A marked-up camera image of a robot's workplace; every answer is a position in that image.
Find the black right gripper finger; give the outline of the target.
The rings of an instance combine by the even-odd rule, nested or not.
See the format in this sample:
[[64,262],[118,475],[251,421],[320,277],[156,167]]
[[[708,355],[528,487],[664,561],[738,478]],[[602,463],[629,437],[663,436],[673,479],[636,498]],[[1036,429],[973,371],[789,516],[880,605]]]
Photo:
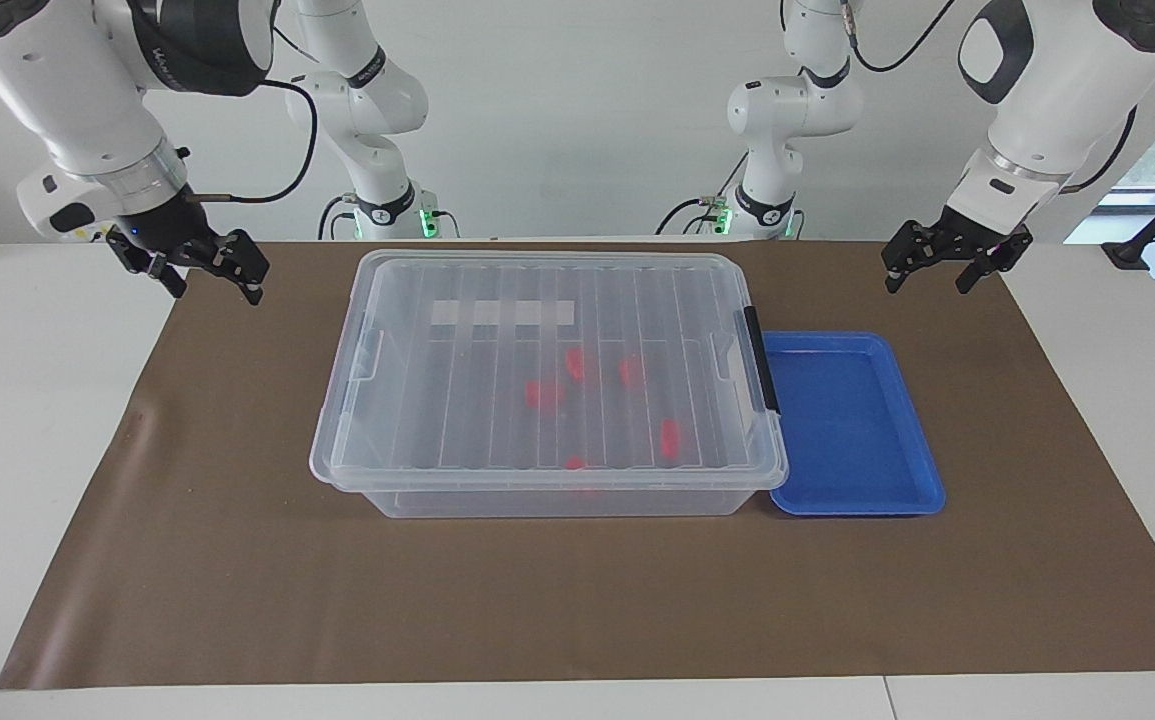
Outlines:
[[161,283],[174,299],[181,299],[187,292],[187,282],[161,252],[148,252],[135,246],[119,228],[110,228],[105,233],[105,242],[126,272],[147,275],[148,279]]
[[262,300],[269,268],[269,260],[245,231],[231,231],[213,238],[213,255],[202,263],[202,269],[213,277],[233,283],[251,306],[258,306]]

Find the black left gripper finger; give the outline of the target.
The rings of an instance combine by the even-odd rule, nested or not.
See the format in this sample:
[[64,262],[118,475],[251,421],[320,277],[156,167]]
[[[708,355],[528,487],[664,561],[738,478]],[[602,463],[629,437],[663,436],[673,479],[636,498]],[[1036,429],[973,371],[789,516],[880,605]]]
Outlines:
[[919,222],[903,223],[882,250],[887,291],[897,294],[912,273],[942,263],[944,251],[946,233],[941,227],[921,225]]
[[964,270],[957,274],[955,287],[960,294],[969,294],[973,288],[989,275],[1009,272],[1024,252],[1029,250],[1033,233],[1026,225],[1020,225],[1015,232],[1008,233],[1005,240],[988,242],[974,248],[974,254]]

